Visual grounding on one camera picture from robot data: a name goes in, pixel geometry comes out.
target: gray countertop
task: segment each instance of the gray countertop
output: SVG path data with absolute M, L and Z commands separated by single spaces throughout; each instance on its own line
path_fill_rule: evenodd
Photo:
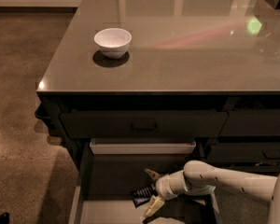
M 108 60 L 94 35 L 133 36 Z M 280 10 L 263 0 L 82 0 L 38 94 L 280 93 Z

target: floor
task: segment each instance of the floor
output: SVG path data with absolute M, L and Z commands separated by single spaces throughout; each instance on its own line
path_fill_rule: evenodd
M 0 215 L 10 223 L 68 222 L 77 169 L 35 118 L 35 86 L 71 13 L 0 13 Z M 265 224 L 268 204 L 217 190 L 222 221 Z

